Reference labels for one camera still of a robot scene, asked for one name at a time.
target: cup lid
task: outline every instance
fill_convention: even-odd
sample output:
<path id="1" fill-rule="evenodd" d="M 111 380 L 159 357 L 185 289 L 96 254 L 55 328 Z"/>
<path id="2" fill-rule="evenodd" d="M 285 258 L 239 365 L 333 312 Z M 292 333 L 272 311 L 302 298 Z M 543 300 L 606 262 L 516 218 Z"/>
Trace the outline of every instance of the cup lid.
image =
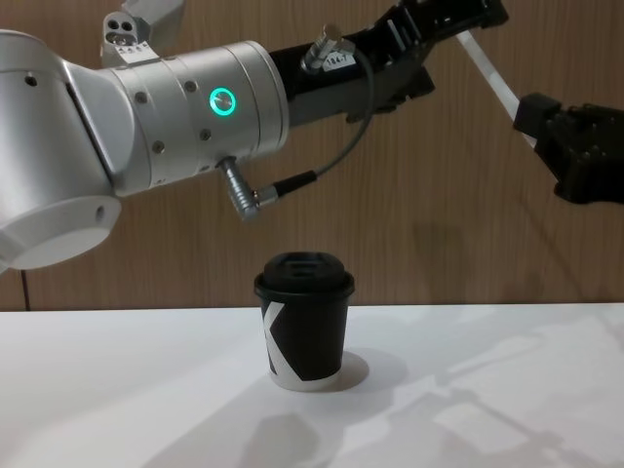
<path id="1" fill-rule="evenodd" d="M 256 292 L 294 295 L 348 295 L 354 291 L 353 277 L 330 253 L 293 252 L 272 258 L 255 279 Z"/>

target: robotic arm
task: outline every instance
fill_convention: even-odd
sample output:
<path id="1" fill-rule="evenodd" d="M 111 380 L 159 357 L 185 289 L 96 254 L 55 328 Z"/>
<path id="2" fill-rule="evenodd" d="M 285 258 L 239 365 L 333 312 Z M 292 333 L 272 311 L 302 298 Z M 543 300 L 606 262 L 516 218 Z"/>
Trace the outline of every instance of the robotic arm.
<path id="1" fill-rule="evenodd" d="M 500 0 L 404 0 L 366 30 L 326 26 L 313 44 L 254 42 L 160 58 L 182 0 L 129 0 L 106 17 L 91 70 L 41 41 L 0 30 L 0 266 L 58 263 L 101 243 L 118 197 L 219 170 L 243 217 L 316 180 L 346 156 L 373 113 L 431 93 L 436 43 L 502 24 Z M 251 190 L 240 164 L 277 152 L 289 128 L 338 113 L 361 121 L 327 166 Z"/>

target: screw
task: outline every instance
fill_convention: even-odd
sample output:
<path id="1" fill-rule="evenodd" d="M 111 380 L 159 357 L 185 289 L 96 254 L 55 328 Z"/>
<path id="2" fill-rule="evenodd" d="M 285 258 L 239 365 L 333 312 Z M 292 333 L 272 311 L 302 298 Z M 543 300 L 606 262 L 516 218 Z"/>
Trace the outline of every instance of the screw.
<path id="1" fill-rule="evenodd" d="M 163 151 L 165 151 L 165 143 L 160 140 L 154 141 L 154 144 L 152 144 L 152 151 L 154 151 L 156 154 L 161 154 Z"/>
<path id="2" fill-rule="evenodd" d="M 96 210 L 96 222 L 101 222 L 104 219 L 104 207 L 99 207 Z"/>
<path id="3" fill-rule="evenodd" d="M 129 41 L 122 35 L 116 34 L 114 32 L 109 32 L 106 34 L 106 40 L 115 46 L 128 46 Z"/>
<path id="4" fill-rule="evenodd" d="M 138 93 L 135 94 L 135 101 L 138 102 L 139 104 L 147 103 L 147 94 L 144 93 L 143 91 L 139 91 Z"/>
<path id="5" fill-rule="evenodd" d="M 197 83 L 194 81 L 187 81 L 184 83 L 184 89 L 189 93 L 195 93 L 197 91 Z"/>

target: black mount bracket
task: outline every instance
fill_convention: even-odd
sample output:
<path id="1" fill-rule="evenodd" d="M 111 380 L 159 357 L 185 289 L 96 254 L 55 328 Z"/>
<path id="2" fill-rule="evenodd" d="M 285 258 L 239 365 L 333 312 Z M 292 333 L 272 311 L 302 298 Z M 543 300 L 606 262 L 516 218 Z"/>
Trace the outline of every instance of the black mount bracket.
<path id="1" fill-rule="evenodd" d="M 473 27 L 493 27 L 508 19 L 501 0 L 402 0 L 373 26 L 345 36 L 369 58 L 375 71 L 376 112 L 397 109 L 408 98 L 435 90 L 423 67 L 436 43 Z M 287 89 L 291 126 L 346 113 L 362 118 L 367 82 L 357 64 L 311 76 L 301 58 L 311 44 L 271 54 Z"/>

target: table surface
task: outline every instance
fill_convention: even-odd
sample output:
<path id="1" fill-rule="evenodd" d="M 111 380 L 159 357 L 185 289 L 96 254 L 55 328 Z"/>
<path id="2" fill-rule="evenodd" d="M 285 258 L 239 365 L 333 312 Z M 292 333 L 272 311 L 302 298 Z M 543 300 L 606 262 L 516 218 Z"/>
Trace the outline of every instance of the table surface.
<path id="1" fill-rule="evenodd" d="M 347 389 L 297 394 L 257 309 L 0 314 L 0 466 L 624 466 L 624 305 L 354 307 L 346 341 Z"/>

